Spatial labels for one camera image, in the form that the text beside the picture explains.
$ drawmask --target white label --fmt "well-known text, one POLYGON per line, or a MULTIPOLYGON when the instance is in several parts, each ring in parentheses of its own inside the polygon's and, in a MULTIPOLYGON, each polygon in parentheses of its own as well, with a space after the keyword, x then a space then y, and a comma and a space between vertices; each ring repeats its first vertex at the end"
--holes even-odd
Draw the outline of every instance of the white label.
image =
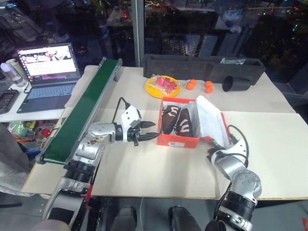
POLYGON ((179 147, 179 148, 183 148, 185 146, 185 143, 182 142, 169 142, 168 145, 170 147, 179 147))

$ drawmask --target person's leg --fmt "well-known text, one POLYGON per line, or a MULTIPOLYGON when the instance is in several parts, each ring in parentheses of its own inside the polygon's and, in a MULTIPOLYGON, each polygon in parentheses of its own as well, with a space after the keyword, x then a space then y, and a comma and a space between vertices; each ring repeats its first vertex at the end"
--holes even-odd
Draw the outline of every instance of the person's leg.
POLYGON ((197 221, 186 208, 174 206, 169 209, 168 213, 173 231, 201 231, 197 221))
POLYGON ((110 231, 135 231, 137 215, 133 207, 126 205, 115 217, 110 231))

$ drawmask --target black cup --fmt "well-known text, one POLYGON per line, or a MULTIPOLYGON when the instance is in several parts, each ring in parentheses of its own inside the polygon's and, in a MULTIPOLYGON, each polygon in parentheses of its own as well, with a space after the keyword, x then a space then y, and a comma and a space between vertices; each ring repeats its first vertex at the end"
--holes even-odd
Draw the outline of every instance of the black cup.
POLYGON ((249 79, 227 76, 222 83, 222 89, 224 91, 248 90, 250 85, 249 79))

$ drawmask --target yellow plate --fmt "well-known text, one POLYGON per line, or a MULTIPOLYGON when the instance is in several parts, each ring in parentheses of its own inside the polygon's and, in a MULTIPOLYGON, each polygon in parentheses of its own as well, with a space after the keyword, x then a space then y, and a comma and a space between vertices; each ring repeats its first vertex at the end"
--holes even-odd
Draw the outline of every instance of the yellow plate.
POLYGON ((176 82, 177 85, 178 85, 178 88, 176 88, 173 92, 171 92, 171 93, 169 93, 169 94, 167 94, 167 95, 164 95, 159 89, 154 88, 154 87, 152 87, 152 86, 149 84, 149 82, 150 82, 153 78, 155 78, 155 77, 152 77, 152 78, 150 78, 149 80, 147 80, 146 83, 145 83, 145 89, 146 89, 146 91, 147 91, 150 95, 152 95, 152 96, 154 96, 154 97, 156 97, 156 98, 160 98, 160 99, 162 99, 163 97, 174 97, 174 96, 176 96, 176 95, 180 92, 180 85, 179 85, 179 82, 178 82, 175 78, 172 78, 172 77, 170 77, 170 76, 162 76, 162 77, 169 78, 170 80, 176 82))

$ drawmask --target bottle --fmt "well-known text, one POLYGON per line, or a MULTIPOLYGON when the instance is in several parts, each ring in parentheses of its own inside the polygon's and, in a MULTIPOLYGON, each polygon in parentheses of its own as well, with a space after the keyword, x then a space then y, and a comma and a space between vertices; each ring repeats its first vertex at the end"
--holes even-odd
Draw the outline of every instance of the bottle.
POLYGON ((1 63, 0 67, 3 73, 9 77, 18 87, 21 88, 27 85, 27 81, 17 73, 11 64, 1 63))
POLYGON ((21 77, 23 77, 26 81, 28 80, 27 75, 25 74, 25 71, 20 66, 20 64, 16 61, 16 59, 9 59, 5 63, 11 64, 21 77))

